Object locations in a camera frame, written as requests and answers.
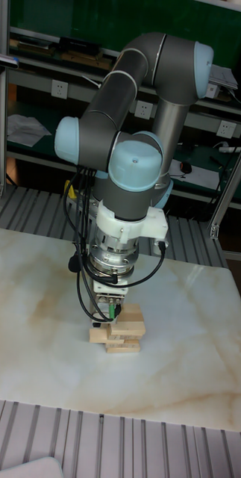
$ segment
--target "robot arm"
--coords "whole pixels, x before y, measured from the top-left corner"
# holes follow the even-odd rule
[[[189,106],[206,93],[212,59],[211,47],[198,42],[142,35],[124,48],[82,118],[63,118],[57,127],[60,158],[108,172],[96,188],[100,203],[88,266],[97,278],[115,275],[120,281],[118,297],[109,284],[103,287],[116,304],[126,293],[138,238],[165,241],[164,213],[150,205],[163,207],[169,165]],[[154,87],[160,98],[154,133],[123,133],[120,128],[142,83]]]

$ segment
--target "white paper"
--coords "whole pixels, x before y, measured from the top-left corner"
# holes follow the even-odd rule
[[[237,81],[230,68],[212,65],[210,70],[210,81],[212,83],[223,84],[230,88],[237,89]]]
[[[51,133],[36,118],[12,114],[7,119],[7,139],[13,143],[32,147],[44,136]]]
[[[177,179],[178,181],[182,182],[189,182],[191,184],[197,184],[198,186],[208,187],[209,189],[215,190],[217,188],[219,183],[219,174],[217,171],[209,171],[202,167],[192,166],[191,173],[183,175],[180,169],[180,164],[180,161],[172,159],[172,163],[169,168],[169,175],[172,177],[172,179]]]

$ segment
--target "aluminum frame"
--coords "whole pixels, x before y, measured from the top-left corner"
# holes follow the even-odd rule
[[[0,53],[9,53],[10,0],[0,0]],[[0,74],[0,198],[6,187],[8,71]]]
[[[222,192],[221,198],[218,202],[218,205],[216,206],[216,210],[214,211],[213,216],[210,219],[208,228],[210,230],[210,237],[212,239],[218,238],[221,221],[231,203],[231,200],[233,199],[235,191],[240,183],[240,180],[241,180],[241,152],[233,168],[233,171],[228,179],[225,189]]]

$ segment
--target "green wall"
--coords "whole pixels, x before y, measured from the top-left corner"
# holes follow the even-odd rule
[[[211,45],[214,63],[229,67],[241,49],[241,13],[195,0],[11,0],[10,23],[118,51],[141,33],[163,31]]]

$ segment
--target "electrical wire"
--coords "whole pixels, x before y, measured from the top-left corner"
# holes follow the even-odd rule
[[[161,268],[162,264],[163,264],[163,261],[164,261],[164,258],[165,258],[165,253],[166,253],[166,245],[163,241],[160,241],[158,243],[158,247],[160,249],[160,252],[161,252],[161,256],[160,256],[160,260],[158,262],[158,264],[156,265],[156,267],[150,272],[150,274],[148,274],[146,277],[143,277],[142,279],[138,280],[138,281],[135,281],[135,282],[132,282],[130,284],[127,284],[127,285],[115,285],[115,284],[112,284],[112,283],[109,283],[109,282],[106,282],[105,280],[100,280],[99,277],[96,277],[95,274],[93,274],[90,269],[88,268],[87,264],[85,263],[84,267],[86,269],[86,272],[87,274],[94,280],[96,280],[97,282],[99,282],[100,284],[103,284],[103,285],[107,285],[108,287],[112,287],[113,289],[123,289],[123,288],[129,288],[129,287],[134,287],[135,285],[140,285],[140,284],[143,284],[143,282],[146,282],[148,281],[151,277],[153,277],[155,275],[155,273]]]
[[[97,322],[102,322],[102,323],[103,322],[112,322],[112,319],[108,319],[108,317],[106,317],[106,315],[104,315],[104,313],[99,308],[97,302],[95,301],[95,299],[93,297],[93,294],[90,290],[90,286],[88,285],[87,277],[86,277],[85,272],[84,272],[84,263],[83,263],[83,258],[82,258],[82,255],[81,255],[81,243],[80,243],[79,232],[78,232],[79,222],[80,222],[79,202],[80,202],[81,188],[82,188],[84,176],[85,176],[85,170],[83,170],[83,174],[81,176],[80,184],[79,184],[79,187],[78,187],[78,197],[77,197],[77,201],[76,201],[76,215],[75,215],[75,244],[76,244],[77,253],[78,253],[78,261],[79,261],[79,265],[80,265],[80,269],[81,269],[81,275],[82,275],[82,279],[83,279],[83,282],[84,282],[84,286],[87,289],[87,293],[88,293],[88,296],[90,298],[90,301],[93,304],[96,311],[102,317],[102,319],[99,319],[99,318],[95,317],[95,320]]]
[[[12,184],[12,186],[17,187],[17,184],[15,183],[15,181],[13,181],[13,179],[7,173],[6,173],[6,179],[8,179],[8,181]]]
[[[74,223],[72,222],[70,216],[69,216],[69,212],[68,212],[68,209],[67,209],[67,197],[68,197],[68,194],[69,194],[69,190],[71,188],[71,186],[73,185],[73,183],[75,182],[76,178],[79,176],[81,172],[81,168],[78,167],[77,168],[77,171],[76,173],[74,174],[74,176],[72,177],[71,181],[69,182],[67,188],[65,189],[65,192],[64,192],[64,195],[63,195],[63,212],[65,214],[65,217],[69,223],[69,225],[71,226],[71,228],[75,231],[75,225]]]
[[[106,315],[103,314],[103,312],[99,308],[99,306],[98,306],[97,302],[95,301],[95,298],[92,294],[92,291],[90,290],[90,286],[88,285],[85,271],[86,271],[86,273],[89,277],[91,277],[92,279],[94,279],[97,282],[100,282],[104,285],[108,285],[109,287],[124,288],[124,286],[123,285],[114,285],[111,282],[109,282],[109,280],[107,278],[101,279],[101,278],[97,277],[95,274],[93,274],[89,270],[89,268],[87,266],[87,235],[88,235],[88,222],[89,222],[89,209],[90,209],[91,180],[92,180],[92,177],[93,177],[93,171],[92,170],[83,170],[83,172],[81,174],[81,180],[80,180],[80,184],[79,184],[79,187],[78,187],[78,196],[77,196],[77,201],[76,201],[75,224],[73,224],[71,219],[70,219],[69,213],[67,211],[67,205],[66,205],[67,197],[68,197],[68,194],[69,194],[69,189],[72,186],[73,182],[75,181],[75,179],[76,179],[76,177],[78,176],[79,173],[80,173],[80,170],[78,170],[76,172],[76,174],[74,174],[74,176],[72,177],[71,181],[69,182],[69,184],[68,184],[68,186],[65,190],[64,196],[63,196],[64,213],[65,213],[66,218],[69,221],[69,223],[72,224],[73,230],[75,231],[75,246],[76,246],[76,251],[77,251],[77,255],[78,255],[78,262],[79,262],[79,266],[80,266],[80,270],[79,270],[78,276],[77,276],[78,300],[79,300],[79,303],[80,303],[82,309],[84,310],[84,312],[87,314],[87,316],[89,318],[91,318],[92,320],[95,319],[97,322],[109,323],[109,322],[112,322],[114,320],[113,317],[112,317],[112,314],[110,314],[110,318],[108,318]],[[85,180],[84,193],[81,194],[84,180]],[[81,199],[82,199],[82,209],[81,209],[81,224],[80,224],[80,208],[79,208],[79,205],[80,205],[80,200]],[[161,256],[160,256],[160,260],[159,260],[157,266],[146,277],[144,277],[144,278],[142,278],[138,281],[132,282],[131,284],[127,284],[127,287],[133,287],[135,285],[139,285],[139,284],[142,284],[143,282],[146,282],[151,277],[153,277],[153,275],[160,269],[160,267],[163,263],[163,260],[165,258],[166,245],[165,245],[164,242],[161,241],[161,242],[159,242],[158,246],[160,248]],[[82,296],[81,296],[81,290],[80,290],[80,273],[82,275],[84,286],[87,290],[90,301],[93,304],[95,310],[101,316],[101,318],[93,317],[91,315],[91,313],[87,310],[87,307],[84,304],[84,301],[83,301]],[[117,317],[117,315],[120,313],[120,311],[121,311],[121,306],[118,307],[117,309],[115,309],[114,317]]]

